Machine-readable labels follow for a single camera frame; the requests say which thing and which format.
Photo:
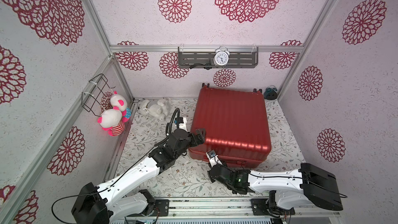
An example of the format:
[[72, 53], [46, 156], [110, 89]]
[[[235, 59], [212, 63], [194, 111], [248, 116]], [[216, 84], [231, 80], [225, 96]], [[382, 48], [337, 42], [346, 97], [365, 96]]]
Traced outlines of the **red hard-shell suitcase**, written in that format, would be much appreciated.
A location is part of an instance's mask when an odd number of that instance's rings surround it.
[[192, 159], [208, 161], [214, 150], [229, 167], [255, 169], [271, 153], [265, 100], [261, 91], [245, 92], [204, 85], [191, 131], [205, 129], [205, 143], [189, 148]]

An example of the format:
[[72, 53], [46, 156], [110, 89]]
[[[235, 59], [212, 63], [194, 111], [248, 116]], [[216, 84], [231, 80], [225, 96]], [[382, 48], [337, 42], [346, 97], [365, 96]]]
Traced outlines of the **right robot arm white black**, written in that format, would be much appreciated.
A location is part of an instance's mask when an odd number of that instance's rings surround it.
[[329, 211], [342, 211], [346, 196], [338, 189], [334, 174], [310, 163], [286, 172], [232, 170], [218, 156], [209, 159], [211, 182], [219, 182], [233, 194], [268, 192], [267, 212], [276, 216], [298, 206], [314, 205]]

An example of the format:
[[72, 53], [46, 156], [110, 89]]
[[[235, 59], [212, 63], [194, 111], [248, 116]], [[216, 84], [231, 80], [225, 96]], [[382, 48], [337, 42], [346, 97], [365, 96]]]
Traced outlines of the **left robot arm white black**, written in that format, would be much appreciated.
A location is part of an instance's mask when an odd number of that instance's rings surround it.
[[71, 214], [77, 224], [110, 224], [129, 215], [150, 215], [155, 199], [148, 190], [127, 194], [172, 167], [191, 147], [205, 142], [205, 129], [188, 132], [180, 126], [180, 110], [173, 112], [166, 137], [156, 143], [122, 175], [95, 186], [88, 183], [76, 195]]

